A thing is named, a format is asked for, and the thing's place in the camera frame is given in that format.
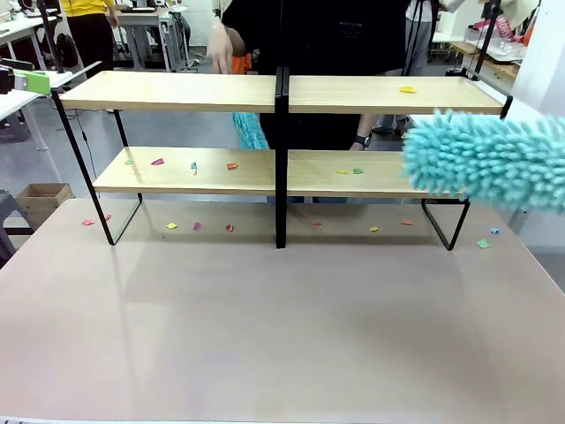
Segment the black pants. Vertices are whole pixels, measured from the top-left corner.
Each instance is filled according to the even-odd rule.
[[[86,67],[99,60],[102,64],[87,72],[90,78],[100,71],[114,69],[114,34],[106,15],[90,15],[68,18],[72,39],[79,51],[82,64]]]

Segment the shelf board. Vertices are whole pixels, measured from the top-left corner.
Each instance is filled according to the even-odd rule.
[[[161,158],[165,164],[151,164]],[[196,175],[191,170],[194,162]],[[239,168],[228,170],[227,163],[238,163]],[[102,193],[274,195],[275,151],[124,148],[96,179],[94,189]]]
[[[417,93],[401,93],[404,86]],[[429,115],[436,109],[498,115],[502,104],[463,77],[290,77],[290,113]]]
[[[165,164],[152,165],[163,159]],[[197,175],[191,164],[197,163]],[[228,170],[227,163],[239,168]],[[289,196],[430,198],[399,178],[398,152],[291,150]],[[355,175],[360,168],[363,174]],[[347,170],[345,175],[336,170]],[[102,193],[275,195],[273,150],[220,148],[124,148],[94,182]]]
[[[359,168],[364,173],[356,175]],[[346,170],[347,174],[336,173]],[[428,199],[400,178],[399,152],[289,151],[289,196]]]
[[[275,77],[106,71],[61,100],[69,109],[272,113]]]

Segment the gray pants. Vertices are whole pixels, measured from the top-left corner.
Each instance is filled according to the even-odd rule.
[[[409,39],[411,28],[413,28],[412,37]],[[411,77],[419,77],[424,74],[424,69],[427,66],[428,48],[430,39],[432,38],[432,22],[420,22],[418,35],[416,35],[417,29],[418,22],[412,22],[411,19],[406,18],[406,65],[404,66],[404,71],[406,72],[407,70],[406,75]],[[398,77],[402,74],[402,69],[387,72],[387,75],[393,77]],[[406,119],[406,115],[396,115],[396,122],[402,122],[404,119]],[[394,121],[394,115],[381,117],[380,122],[377,124],[379,132],[392,132],[392,124]]]

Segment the hand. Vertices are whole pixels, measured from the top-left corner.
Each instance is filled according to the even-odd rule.
[[[233,73],[233,45],[226,27],[215,23],[208,42],[208,56],[218,73]]]
[[[117,18],[117,14],[111,13],[108,16],[109,24],[112,25],[112,28],[118,28],[120,26],[120,20]]]
[[[365,146],[363,146],[361,143],[355,142],[351,145],[350,152],[363,152],[363,151],[365,151]]]

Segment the person in yellow shirt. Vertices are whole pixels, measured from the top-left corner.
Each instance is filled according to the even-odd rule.
[[[87,76],[111,71],[114,68],[114,34],[110,24],[113,27],[119,25],[114,0],[61,0],[61,3],[82,64],[89,66],[102,61],[100,66],[87,72]]]

